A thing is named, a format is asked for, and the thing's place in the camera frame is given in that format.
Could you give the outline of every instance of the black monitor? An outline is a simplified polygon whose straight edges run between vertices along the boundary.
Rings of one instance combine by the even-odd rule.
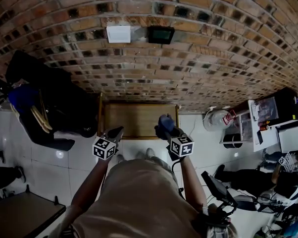
[[[206,171],[204,171],[201,176],[203,177],[207,187],[209,188],[210,193],[212,193],[212,195],[217,200],[234,207],[238,205],[231,194],[228,192],[227,188],[221,182],[219,182]]]

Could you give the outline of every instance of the small screen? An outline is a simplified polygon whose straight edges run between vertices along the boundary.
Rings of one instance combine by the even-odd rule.
[[[213,176],[209,175],[209,178],[212,180],[212,182],[214,183],[214,185],[216,186],[216,188],[218,189],[218,191],[223,194],[223,196],[226,197],[227,195],[227,188],[221,184],[217,179],[215,179]]]
[[[170,38],[170,31],[163,31],[163,30],[154,30],[152,33],[152,37],[154,39],[165,39],[168,40]]]

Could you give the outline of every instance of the blue object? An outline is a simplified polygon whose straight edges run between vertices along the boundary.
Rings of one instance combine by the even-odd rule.
[[[165,132],[172,132],[174,129],[174,120],[169,115],[162,115],[159,117],[158,126],[154,127],[155,134],[162,140],[168,140],[165,136]]]
[[[37,96],[38,90],[29,84],[21,85],[13,89],[8,94],[10,103],[12,103],[12,105],[20,113],[30,109],[35,104],[35,99]]]
[[[174,120],[172,120],[172,117],[162,115],[159,117],[158,126],[165,131],[171,132],[174,128]]]
[[[283,236],[291,237],[298,234],[298,221],[295,221],[292,225],[285,229]]]

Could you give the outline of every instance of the beige shirt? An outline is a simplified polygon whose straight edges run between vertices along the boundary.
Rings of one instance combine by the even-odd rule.
[[[197,214],[168,171],[151,161],[131,160],[110,170],[99,199],[72,227],[80,238],[200,238],[191,225]]]

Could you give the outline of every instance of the white box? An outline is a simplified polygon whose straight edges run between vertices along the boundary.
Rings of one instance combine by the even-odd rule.
[[[130,43],[130,26],[107,26],[109,43]]]

